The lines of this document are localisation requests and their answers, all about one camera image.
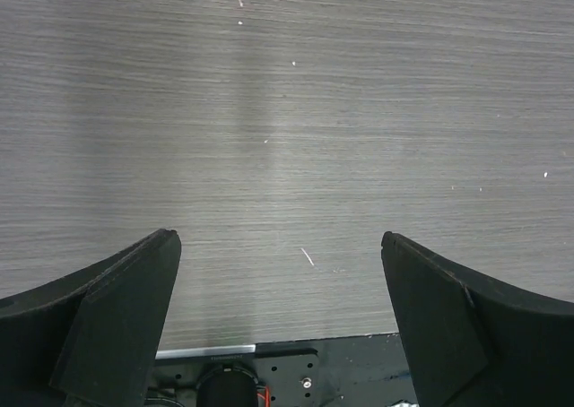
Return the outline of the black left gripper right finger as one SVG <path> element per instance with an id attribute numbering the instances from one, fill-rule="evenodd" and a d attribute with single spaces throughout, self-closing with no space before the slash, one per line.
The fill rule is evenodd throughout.
<path id="1" fill-rule="evenodd" d="M 571 406 L 573 305 L 388 231 L 381 259 L 421 406 Z"/>

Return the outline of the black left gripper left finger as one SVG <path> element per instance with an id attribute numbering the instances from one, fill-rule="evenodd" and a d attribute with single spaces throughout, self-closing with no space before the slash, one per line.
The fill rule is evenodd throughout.
<path id="1" fill-rule="evenodd" d="M 120 252 L 1 300 L 3 406 L 142 406 L 181 241 L 159 229 Z"/>

